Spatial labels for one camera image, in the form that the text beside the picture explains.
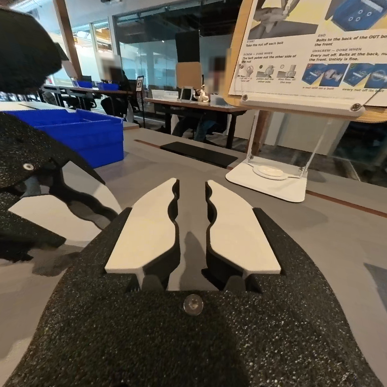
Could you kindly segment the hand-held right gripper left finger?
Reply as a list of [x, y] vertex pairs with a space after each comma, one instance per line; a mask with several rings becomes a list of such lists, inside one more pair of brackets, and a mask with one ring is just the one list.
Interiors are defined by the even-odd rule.
[[170, 178], [133, 205], [105, 264], [106, 273], [133, 274], [141, 288], [158, 283], [167, 290], [181, 259], [179, 197], [180, 181]]

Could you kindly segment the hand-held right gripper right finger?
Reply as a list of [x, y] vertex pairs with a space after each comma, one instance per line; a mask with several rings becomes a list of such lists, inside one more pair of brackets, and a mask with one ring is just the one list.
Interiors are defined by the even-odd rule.
[[282, 268], [258, 217], [258, 209], [219, 183], [205, 183], [205, 278], [217, 289], [259, 289], [281, 279]]

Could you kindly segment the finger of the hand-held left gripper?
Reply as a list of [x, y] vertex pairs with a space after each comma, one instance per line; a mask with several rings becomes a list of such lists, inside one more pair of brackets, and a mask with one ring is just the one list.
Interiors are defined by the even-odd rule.
[[121, 213], [121, 206], [103, 181], [81, 167], [61, 167], [52, 173], [49, 193], [81, 220], [103, 230]]

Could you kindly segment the instruction sheet on stand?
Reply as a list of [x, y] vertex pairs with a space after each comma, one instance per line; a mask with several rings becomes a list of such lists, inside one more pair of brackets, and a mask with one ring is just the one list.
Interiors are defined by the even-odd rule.
[[[239, 19], [238, 14], [235, 29], [239, 23], [242, 23], [242, 20], [243, 17]], [[315, 104], [305, 100], [296, 100], [295, 103], [278, 100], [265, 102], [256, 100], [248, 94], [242, 94], [242, 96], [229, 95], [230, 81], [232, 81], [233, 70], [235, 70], [236, 64], [236, 44], [241, 42], [240, 37], [234, 38], [234, 33], [230, 46], [230, 56], [226, 63], [224, 99], [230, 105], [258, 110], [258, 113], [255, 113], [247, 157], [245, 161], [234, 167], [226, 175], [226, 179], [236, 185], [244, 186], [284, 201], [300, 203], [305, 199], [309, 165], [325, 133], [331, 127], [333, 119], [366, 123], [383, 122], [386, 121], [386, 107], [339, 103], [338, 101], [328, 103], [327, 101], [318, 100], [312, 100]], [[297, 168], [296, 166], [265, 160], [253, 155], [252, 148], [257, 124], [262, 115], [268, 112], [295, 113], [328, 118], [328, 122], [322, 130], [322, 134], [317, 140], [317, 144], [306, 166]]]

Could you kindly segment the background desk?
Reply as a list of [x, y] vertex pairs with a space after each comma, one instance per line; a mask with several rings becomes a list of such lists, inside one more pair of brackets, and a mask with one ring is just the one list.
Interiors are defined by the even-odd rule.
[[163, 106], [161, 109], [165, 113], [165, 129], [172, 132], [171, 128], [171, 119], [172, 115], [190, 115], [190, 116], [200, 116], [203, 112], [215, 111], [218, 113], [226, 113], [231, 115], [230, 127], [227, 134], [227, 140], [225, 148], [232, 149], [233, 140], [235, 135], [236, 128], [236, 118], [246, 113], [247, 108], [244, 107], [235, 107], [235, 106], [211, 106], [209, 103], [198, 103], [194, 101], [169, 101], [162, 99], [153, 99], [145, 98], [145, 102], [152, 103], [155, 105], [155, 110], [157, 106]]
[[123, 90], [99, 90], [94, 88], [82, 88], [82, 87], [70, 87], [70, 86], [54, 86], [54, 85], [43, 85], [40, 88], [41, 92], [50, 92], [55, 96], [56, 102], [60, 107], [65, 107], [63, 97], [68, 96], [71, 98], [76, 98], [77, 103], [75, 104], [75, 109], [91, 110], [91, 107], [87, 105], [86, 101], [93, 101], [97, 96], [108, 96], [108, 97], [118, 97], [118, 98], [128, 98], [130, 96], [136, 96], [136, 93], [133, 91], [123, 91]]

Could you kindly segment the black table mat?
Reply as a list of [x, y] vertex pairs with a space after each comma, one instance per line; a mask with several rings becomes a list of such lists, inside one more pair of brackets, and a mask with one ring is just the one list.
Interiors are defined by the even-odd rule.
[[160, 149], [225, 169], [238, 159], [229, 154], [181, 142], [168, 143], [162, 145]]

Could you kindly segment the sign stand with code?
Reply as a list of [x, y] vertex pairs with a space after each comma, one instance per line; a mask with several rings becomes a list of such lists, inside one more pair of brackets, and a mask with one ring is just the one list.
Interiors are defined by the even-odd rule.
[[136, 80], [136, 94], [139, 95], [140, 99], [141, 99], [141, 108], [142, 108], [142, 115], [143, 115], [143, 127], [146, 128], [144, 98], [143, 98], [143, 83], [144, 83], [144, 76], [143, 75], [138, 76], [137, 80]]

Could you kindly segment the printed instruction sheet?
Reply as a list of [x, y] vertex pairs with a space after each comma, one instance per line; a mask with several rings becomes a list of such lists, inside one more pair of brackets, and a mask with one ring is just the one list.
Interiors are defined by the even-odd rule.
[[387, 1], [243, 1], [229, 95], [386, 107]]

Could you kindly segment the wooden post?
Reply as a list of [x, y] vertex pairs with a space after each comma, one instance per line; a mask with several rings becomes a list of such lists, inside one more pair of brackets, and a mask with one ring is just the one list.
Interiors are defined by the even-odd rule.
[[61, 35], [64, 40], [66, 53], [74, 67], [76, 79], [80, 79], [82, 77], [82, 71], [80, 67], [78, 53], [75, 47], [75, 41], [72, 34], [66, 2], [65, 0], [54, 0], [53, 4], [55, 7], [58, 24], [61, 30]]

